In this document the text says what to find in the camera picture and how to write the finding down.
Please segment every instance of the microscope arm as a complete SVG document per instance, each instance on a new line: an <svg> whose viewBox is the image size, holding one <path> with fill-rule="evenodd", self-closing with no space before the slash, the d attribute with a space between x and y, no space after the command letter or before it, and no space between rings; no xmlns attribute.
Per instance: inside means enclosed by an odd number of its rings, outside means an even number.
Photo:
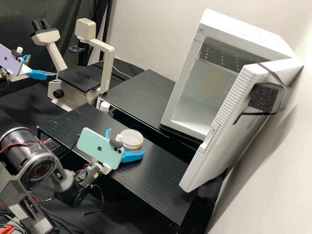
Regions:
<svg viewBox="0 0 312 234"><path fill-rule="evenodd" d="M110 86L110 77L114 62L115 48L96 38L88 40L87 43L97 49L100 49L105 54L100 86L100 93L105 93Z"/></svg>

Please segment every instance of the black tabletop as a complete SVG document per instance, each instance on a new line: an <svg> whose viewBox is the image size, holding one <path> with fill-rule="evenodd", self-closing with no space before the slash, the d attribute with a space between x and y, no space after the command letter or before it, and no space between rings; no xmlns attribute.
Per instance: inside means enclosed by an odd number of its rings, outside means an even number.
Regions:
<svg viewBox="0 0 312 234"><path fill-rule="evenodd" d="M98 88L101 84L102 69L95 65L75 66L62 70L58 73L58 78L81 92L88 92Z"/></svg>
<svg viewBox="0 0 312 234"><path fill-rule="evenodd" d="M159 129L175 83L146 70L101 95L113 106Z"/></svg>
<svg viewBox="0 0 312 234"><path fill-rule="evenodd" d="M113 135L127 128L89 104L84 104L38 126L38 129L70 148L84 127L101 135L108 128L112 128ZM109 175L180 225L197 192L185 193L178 185L188 165L147 139L144 139L142 149L146 149L142 160L120 164ZM73 151L90 161L90 156L76 147Z"/></svg>

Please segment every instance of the black foam block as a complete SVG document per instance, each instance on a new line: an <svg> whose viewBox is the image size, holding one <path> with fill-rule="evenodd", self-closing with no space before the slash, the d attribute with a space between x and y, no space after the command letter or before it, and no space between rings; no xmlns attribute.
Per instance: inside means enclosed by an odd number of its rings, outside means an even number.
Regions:
<svg viewBox="0 0 312 234"><path fill-rule="evenodd" d="M281 85L257 83L251 91L248 106L266 113L275 113L279 109L284 93L285 90Z"/></svg>

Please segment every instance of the mint green iphone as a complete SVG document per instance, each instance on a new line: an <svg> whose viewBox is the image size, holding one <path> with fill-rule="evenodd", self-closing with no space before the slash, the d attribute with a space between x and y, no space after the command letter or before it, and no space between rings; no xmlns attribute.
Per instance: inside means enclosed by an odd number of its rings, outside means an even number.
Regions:
<svg viewBox="0 0 312 234"><path fill-rule="evenodd" d="M83 128L77 142L77 148L101 163L105 163L111 169L116 170L124 155L124 148L111 145L104 136Z"/></svg>

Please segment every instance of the petri dish lid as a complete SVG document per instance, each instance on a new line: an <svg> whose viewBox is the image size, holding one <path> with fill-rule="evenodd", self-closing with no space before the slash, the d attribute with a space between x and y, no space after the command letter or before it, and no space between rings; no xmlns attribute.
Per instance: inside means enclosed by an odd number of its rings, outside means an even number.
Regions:
<svg viewBox="0 0 312 234"><path fill-rule="evenodd" d="M134 129L125 129L120 133L123 136L123 145L128 149L137 149L143 144L143 135Z"/></svg>

